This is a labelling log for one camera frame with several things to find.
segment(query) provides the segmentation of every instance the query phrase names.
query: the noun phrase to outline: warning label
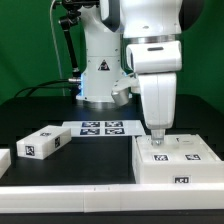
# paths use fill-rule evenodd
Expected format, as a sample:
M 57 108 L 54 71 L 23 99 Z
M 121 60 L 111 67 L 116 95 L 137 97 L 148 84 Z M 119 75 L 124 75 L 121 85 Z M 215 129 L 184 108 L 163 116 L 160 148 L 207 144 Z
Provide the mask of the warning label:
M 101 63 L 98 70 L 99 71 L 110 71 L 110 68 L 105 60 L 103 60 L 103 62 Z

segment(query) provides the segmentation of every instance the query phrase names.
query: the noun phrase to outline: green backdrop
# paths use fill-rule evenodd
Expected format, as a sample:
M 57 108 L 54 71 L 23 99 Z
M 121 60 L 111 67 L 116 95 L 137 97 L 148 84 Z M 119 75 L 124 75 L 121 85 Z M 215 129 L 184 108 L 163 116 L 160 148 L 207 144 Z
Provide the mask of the green backdrop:
M 49 21 L 51 0 L 0 1 L 0 104 L 22 88 L 59 79 Z M 63 75 L 71 76 L 69 56 L 57 24 L 65 11 L 53 12 Z M 72 28 L 81 70 L 85 68 L 84 35 Z M 224 1 L 205 0 L 198 21 L 181 35 L 183 69 L 177 93 L 202 97 L 224 113 Z M 37 95 L 62 95 L 61 90 L 40 90 Z

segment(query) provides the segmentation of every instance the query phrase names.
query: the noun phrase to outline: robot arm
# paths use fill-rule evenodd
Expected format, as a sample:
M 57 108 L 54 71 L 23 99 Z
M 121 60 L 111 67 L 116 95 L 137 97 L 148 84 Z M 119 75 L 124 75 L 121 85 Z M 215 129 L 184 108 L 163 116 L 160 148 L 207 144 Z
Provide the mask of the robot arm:
M 173 124 L 175 71 L 182 67 L 181 44 L 175 40 L 175 35 L 181 33 L 179 12 L 182 0 L 119 2 L 124 38 L 131 42 L 126 49 L 126 60 L 137 79 L 128 83 L 131 87 L 139 84 L 144 118 L 152 133 L 152 143 L 161 144 L 165 129 Z M 104 19 L 105 15 L 110 17 L 115 14 L 117 8 L 115 5 L 112 7 L 111 1 L 101 0 L 100 5 Z M 122 86 L 125 88 L 124 80 L 116 83 L 112 92 L 119 105 L 127 102 Z

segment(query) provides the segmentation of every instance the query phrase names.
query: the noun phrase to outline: white block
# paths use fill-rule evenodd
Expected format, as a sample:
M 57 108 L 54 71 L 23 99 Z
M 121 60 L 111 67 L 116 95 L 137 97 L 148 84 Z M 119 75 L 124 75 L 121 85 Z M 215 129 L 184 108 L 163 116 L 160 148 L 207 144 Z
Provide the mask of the white block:
M 11 165 L 11 156 L 9 149 L 0 149 L 0 178 Z
M 1 187 L 0 213 L 83 212 L 79 186 Z
M 84 212 L 120 211 L 119 185 L 89 186 L 84 192 Z
M 71 129 L 47 126 L 17 142 L 20 157 L 45 159 L 71 141 Z
M 121 211 L 223 209 L 224 184 L 121 185 Z
M 138 184 L 224 183 L 224 162 L 198 135 L 168 135 L 160 146 L 133 138 L 132 154 Z

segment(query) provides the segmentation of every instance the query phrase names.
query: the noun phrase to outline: white box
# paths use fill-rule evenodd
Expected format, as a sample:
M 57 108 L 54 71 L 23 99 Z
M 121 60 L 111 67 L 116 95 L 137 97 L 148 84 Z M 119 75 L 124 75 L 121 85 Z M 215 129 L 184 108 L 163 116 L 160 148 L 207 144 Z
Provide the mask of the white box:
M 0 149 L 0 178 L 11 165 L 11 156 L 9 149 Z
M 71 129 L 47 126 L 18 141 L 17 153 L 20 157 L 45 159 L 71 141 Z
M 224 183 L 224 163 L 198 135 L 133 137 L 132 165 L 138 184 Z

